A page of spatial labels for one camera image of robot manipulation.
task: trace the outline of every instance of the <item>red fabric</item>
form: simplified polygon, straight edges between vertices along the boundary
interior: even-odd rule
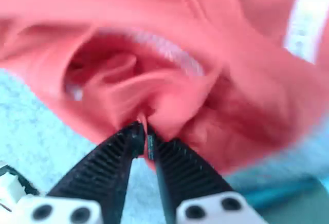
[[[148,121],[228,172],[288,146],[326,111],[328,32],[321,70],[282,49],[293,2],[0,0],[0,67],[95,143]]]

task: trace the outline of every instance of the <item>red jacket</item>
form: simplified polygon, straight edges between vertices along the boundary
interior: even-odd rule
[[[295,1],[0,0],[0,67],[95,143],[148,121],[228,172],[326,111],[329,28],[296,39]]]

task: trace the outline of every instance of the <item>ridged rubber pad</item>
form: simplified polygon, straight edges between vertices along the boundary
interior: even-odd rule
[[[167,223],[176,223],[176,208],[184,200],[233,191],[202,157],[179,139],[163,142],[148,127],[150,141]]]
[[[106,139],[70,170],[48,196],[95,200],[104,223],[120,223],[132,160],[143,154],[142,124]]]

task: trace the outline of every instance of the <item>screw hole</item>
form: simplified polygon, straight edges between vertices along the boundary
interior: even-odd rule
[[[206,216],[206,212],[200,206],[189,206],[185,214],[189,219],[201,219]]]
[[[222,200],[222,206],[227,211],[237,211],[242,208],[239,201],[237,201],[235,198],[225,198]]]
[[[83,207],[74,210],[71,215],[71,222],[74,224],[83,224],[86,223],[90,218],[90,210]]]
[[[34,220],[44,220],[48,216],[50,216],[52,211],[52,206],[45,204],[41,205],[38,207],[34,212],[33,212],[33,219]]]

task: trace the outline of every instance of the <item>gray surface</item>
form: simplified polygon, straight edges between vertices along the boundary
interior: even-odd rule
[[[94,148],[65,126],[28,88],[0,69],[0,160],[48,191]],[[228,177],[236,188],[253,188],[329,172],[329,125],[297,148]],[[132,167],[122,223],[164,223],[156,176],[144,161]]]

